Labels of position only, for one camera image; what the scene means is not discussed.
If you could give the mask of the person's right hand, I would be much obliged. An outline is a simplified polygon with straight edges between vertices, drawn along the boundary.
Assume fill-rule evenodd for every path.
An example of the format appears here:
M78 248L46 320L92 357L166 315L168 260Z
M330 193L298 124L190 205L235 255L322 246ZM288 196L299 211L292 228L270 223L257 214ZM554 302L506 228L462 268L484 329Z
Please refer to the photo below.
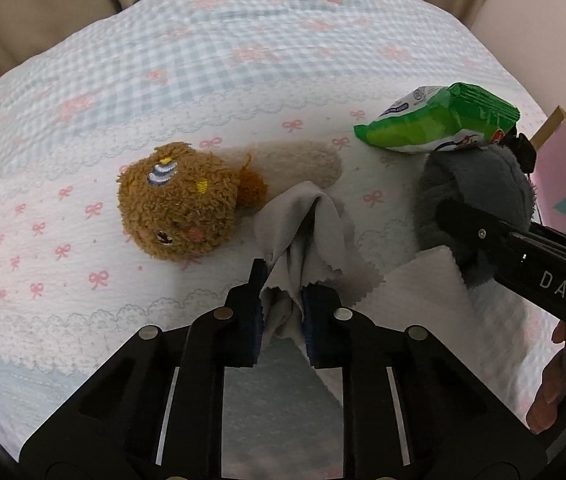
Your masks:
M566 391L564 378L564 352L560 349L542 373L542 382L530 409L526 415L526 423L534 434L550 428L557 417L558 399Z

